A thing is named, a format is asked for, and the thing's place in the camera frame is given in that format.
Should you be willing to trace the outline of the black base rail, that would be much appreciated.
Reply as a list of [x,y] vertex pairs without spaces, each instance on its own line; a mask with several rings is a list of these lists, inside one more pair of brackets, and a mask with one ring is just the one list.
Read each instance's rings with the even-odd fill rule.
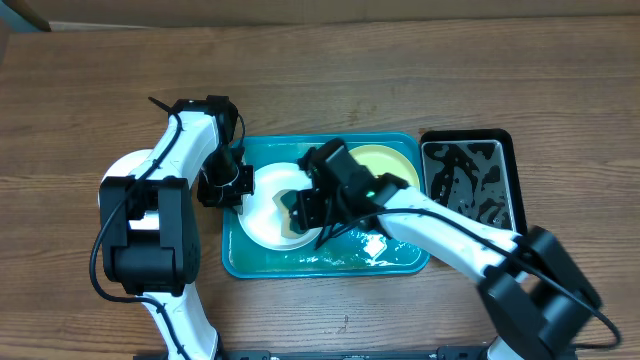
[[266,350],[224,351],[216,359],[229,360],[481,360],[486,347],[442,346],[428,351],[368,351],[368,352],[292,352],[271,353]]

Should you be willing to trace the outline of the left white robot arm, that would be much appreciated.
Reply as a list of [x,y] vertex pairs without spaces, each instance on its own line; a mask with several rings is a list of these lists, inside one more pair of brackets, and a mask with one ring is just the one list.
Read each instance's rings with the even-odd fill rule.
[[102,298],[149,311],[164,358],[224,359],[195,285],[201,242],[193,203],[233,208],[253,193],[254,169],[243,161],[243,141],[233,139],[245,122],[226,96],[155,104],[168,115],[163,136],[118,159],[101,180],[90,281]]

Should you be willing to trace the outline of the yellow-green rimmed plate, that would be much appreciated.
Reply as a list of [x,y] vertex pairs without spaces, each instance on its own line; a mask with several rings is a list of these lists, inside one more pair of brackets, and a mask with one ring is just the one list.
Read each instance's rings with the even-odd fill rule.
[[409,159],[399,151],[378,144],[362,145],[349,151],[360,164],[375,176],[390,173],[406,180],[411,186],[421,188],[418,172]]

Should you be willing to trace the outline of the white plate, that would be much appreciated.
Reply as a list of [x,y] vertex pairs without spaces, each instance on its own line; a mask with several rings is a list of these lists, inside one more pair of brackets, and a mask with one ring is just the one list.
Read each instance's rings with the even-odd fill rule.
[[305,190],[311,179],[295,163],[279,162],[261,167],[254,173],[254,194],[244,195],[240,225],[258,245],[276,251],[289,251],[315,240],[320,228],[307,231],[301,238],[287,239],[281,235],[282,219],[272,197],[284,189]]
[[[121,157],[109,167],[103,178],[128,176],[146,160],[151,152],[151,149],[142,149]],[[130,220],[129,226],[132,230],[158,230],[159,215],[156,211],[146,212],[141,220]]]

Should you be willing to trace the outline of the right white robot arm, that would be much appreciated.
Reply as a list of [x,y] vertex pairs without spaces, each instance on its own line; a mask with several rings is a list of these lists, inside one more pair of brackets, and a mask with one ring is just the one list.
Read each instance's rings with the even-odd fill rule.
[[281,201],[294,232],[330,228],[337,237],[353,228],[375,230],[471,279],[497,332],[481,359],[572,359],[574,338],[600,314],[599,295],[543,228],[521,235],[481,224],[390,174],[289,190]]

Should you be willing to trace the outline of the black water tray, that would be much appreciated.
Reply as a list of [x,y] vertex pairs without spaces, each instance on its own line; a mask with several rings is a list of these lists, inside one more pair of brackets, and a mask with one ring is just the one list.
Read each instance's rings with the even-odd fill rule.
[[420,139],[426,194],[477,222],[528,232],[515,149],[504,129],[429,131]]

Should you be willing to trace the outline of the teal plastic tray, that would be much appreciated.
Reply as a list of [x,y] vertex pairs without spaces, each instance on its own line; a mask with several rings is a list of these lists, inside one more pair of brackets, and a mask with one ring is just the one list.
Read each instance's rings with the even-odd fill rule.
[[[244,140],[245,161],[256,170],[277,162],[294,162],[311,147],[320,147],[333,134],[271,135]],[[408,275],[419,272],[430,254],[414,245],[353,229],[327,241],[277,251],[256,244],[241,227],[236,212],[225,210],[222,263],[242,279]]]

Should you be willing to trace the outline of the yellow green sponge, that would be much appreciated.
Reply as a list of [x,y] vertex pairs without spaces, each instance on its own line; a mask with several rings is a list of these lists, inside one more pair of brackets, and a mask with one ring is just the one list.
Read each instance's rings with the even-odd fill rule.
[[284,189],[277,192],[272,200],[282,219],[281,235],[287,239],[298,239],[307,233],[297,222],[297,190]]

